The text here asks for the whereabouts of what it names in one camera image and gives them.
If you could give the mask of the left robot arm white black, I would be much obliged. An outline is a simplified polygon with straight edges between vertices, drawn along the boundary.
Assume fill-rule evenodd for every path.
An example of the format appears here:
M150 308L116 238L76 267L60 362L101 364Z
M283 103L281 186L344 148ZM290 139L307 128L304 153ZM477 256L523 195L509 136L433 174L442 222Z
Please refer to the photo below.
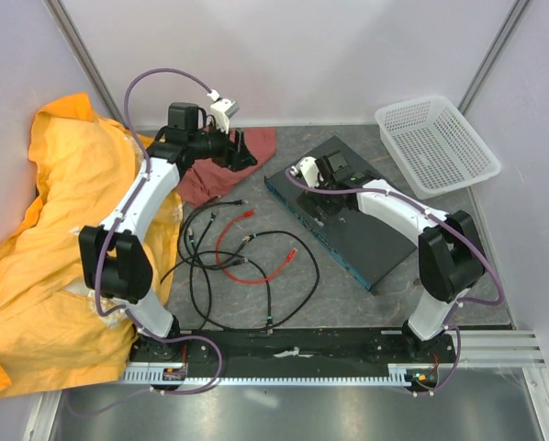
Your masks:
M168 123L144 151L140 170L120 203L96 227L79 233L85 285L95 293L97 313L124 311L141 332L152 337L150 349L162 361L182 351L177 319L160 303L143 243L166 197L197 160L211 160L238 172L256 165L240 129L230 128L236 102L220 98L208 110L173 103Z

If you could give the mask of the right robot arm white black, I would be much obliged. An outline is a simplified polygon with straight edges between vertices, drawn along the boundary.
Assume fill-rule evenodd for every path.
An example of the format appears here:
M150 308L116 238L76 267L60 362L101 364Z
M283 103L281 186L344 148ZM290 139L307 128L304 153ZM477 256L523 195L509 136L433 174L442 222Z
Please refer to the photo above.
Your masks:
M434 209L375 173L356 172L339 152L306 156L288 175L308 192L382 221L417 246L424 292L405 323L400 346L407 359L424 360L433 352L433 338L444 329L454 303L485 273L485 256L472 217L462 210L449 214Z

